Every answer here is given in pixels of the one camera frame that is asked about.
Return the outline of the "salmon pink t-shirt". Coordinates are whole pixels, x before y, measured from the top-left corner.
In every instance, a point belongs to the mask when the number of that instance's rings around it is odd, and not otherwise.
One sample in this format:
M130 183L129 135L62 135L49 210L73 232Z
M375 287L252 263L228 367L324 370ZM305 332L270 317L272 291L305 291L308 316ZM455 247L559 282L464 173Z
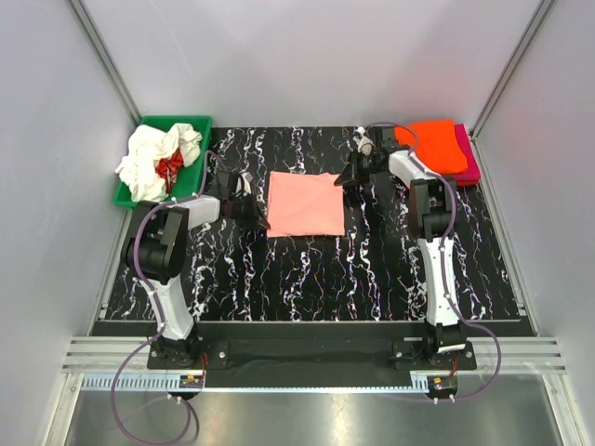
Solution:
M269 238L344 236L343 189L338 175L270 173L267 219Z

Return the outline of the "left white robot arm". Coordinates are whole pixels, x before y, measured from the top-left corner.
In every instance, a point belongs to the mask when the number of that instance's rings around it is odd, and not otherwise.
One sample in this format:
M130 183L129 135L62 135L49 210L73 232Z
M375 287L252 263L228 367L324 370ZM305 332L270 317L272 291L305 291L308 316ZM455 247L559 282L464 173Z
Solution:
M156 317L159 337L152 341L152 355L182 368L192 367L201 355L180 279L188 234L222 218L236 221L245 230L270 227L248 172L218 174L211 195L193 195L170 205L137 204L121 250L121 259L137 273Z

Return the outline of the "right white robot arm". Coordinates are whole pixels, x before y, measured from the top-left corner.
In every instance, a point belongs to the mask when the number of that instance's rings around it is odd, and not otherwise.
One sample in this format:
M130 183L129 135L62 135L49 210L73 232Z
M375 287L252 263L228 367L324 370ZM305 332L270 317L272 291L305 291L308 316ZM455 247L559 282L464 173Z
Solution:
M426 333L421 354L430 367L443 368L464 350L464 322L456 302L454 238L456 183L426 166L412 143L398 140L396 127L387 123L360 126L357 147L335 185L352 188L377 173L388 172L408 187L408 229L420 249L427 287Z

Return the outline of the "green plastic bin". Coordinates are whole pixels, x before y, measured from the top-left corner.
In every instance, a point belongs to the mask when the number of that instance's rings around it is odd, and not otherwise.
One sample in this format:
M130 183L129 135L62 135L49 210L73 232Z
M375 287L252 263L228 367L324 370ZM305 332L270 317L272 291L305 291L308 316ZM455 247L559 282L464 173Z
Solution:
M114 170L119 183L113 203L133 209L141 201L162 202L197 192L211 129L209 116L143 117L128 139L127 154Z

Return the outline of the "orange folded t-shirt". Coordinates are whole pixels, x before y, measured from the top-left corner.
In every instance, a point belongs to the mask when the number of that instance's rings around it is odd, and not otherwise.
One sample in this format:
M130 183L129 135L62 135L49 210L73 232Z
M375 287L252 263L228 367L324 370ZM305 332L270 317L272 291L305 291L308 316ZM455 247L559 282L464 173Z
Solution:
M453 119L412 123L407 128L395 127L394 131L398 142L412 147L417 158L429 169L442 175L467 170L468 161L459 148Z

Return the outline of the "red crumpled t-shirt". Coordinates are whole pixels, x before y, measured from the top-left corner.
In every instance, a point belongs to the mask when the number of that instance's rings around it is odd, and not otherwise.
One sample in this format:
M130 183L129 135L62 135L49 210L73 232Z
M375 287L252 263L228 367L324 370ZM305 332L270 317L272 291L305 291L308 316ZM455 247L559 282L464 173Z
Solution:
M169 158L162 158L156 166L156 173L165 182L165 191L169 194L178 181L178 175L184 166L180 150L175 150Z

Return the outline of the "magenta folded t-shirt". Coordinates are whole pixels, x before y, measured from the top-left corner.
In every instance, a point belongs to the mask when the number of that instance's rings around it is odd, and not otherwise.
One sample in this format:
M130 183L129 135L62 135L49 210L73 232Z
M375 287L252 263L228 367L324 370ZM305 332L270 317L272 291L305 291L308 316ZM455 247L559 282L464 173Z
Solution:
M455 124L454 132L459 153L456 155L452 176L458 187L476 186L482 174L473 153L467 129L463 124Z

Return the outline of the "white crumpled t-shirt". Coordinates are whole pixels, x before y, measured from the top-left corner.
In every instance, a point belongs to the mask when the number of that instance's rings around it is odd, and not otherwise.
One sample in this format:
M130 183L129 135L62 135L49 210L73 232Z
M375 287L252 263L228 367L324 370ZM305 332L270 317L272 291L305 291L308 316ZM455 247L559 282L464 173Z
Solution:
M159 161L180 150L184 158L181 170L189 167L199 158L203 140L203 134L191 124L174 123L167 131L149 125L138 126L128 140L128 154L115 169L115 174L129 189L130 200L133 203L163 201L168 194L165 182L156 173Z

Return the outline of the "left aluminium frame post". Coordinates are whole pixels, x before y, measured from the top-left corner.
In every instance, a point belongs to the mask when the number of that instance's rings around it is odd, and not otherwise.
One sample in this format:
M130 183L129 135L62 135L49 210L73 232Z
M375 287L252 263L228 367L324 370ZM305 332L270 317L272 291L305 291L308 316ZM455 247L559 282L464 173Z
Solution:
M93 20L85 2L81 0L66 0L65 3L71 10L75 21L97 58L115 95L121 102L128 119L133 125L138 125L141 120L139 107L133 99L122 74L118 70L112 54L101 36L99 28Z

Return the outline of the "aluminium frame post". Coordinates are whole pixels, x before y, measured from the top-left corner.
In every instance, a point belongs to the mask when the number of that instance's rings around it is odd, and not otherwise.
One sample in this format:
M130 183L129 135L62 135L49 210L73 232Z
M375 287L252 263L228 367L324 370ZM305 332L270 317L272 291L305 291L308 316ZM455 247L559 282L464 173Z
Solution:
M93 20L85 2L81 0L66 0L65 3L71 10L75 21L97 58L115 95L121 102L128 119L133 125L138 125L141 120L139 107L133 99L122 74L118 70L112 54L101 36L99 28Z
M541 28L547 21L552 9L556 6L556 0L540 0L525 26L519 41L514 47L503 71L498 76L496 84L488 99L484 103L477 119L475 120L469 135L472 140L478 138L485 128L489 118L493 114L498 102L501 100L515 72L519 69L524 57L527 55Z

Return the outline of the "right aluminium frame post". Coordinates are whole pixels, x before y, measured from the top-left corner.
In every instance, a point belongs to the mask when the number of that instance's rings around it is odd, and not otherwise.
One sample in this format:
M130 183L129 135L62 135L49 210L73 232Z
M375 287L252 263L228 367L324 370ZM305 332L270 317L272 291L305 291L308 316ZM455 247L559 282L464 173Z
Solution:
M478 138L485 128L489 118L493 114L498 102L501 100L515 72L519 69L524 57L527 55L541 28L547 21L552 9L556 6L556 0L540 0L525 26L519 41L514 47L503 71L498 76L496 84L488 99L484 103L477 119L475 120L469 135L472 140Z

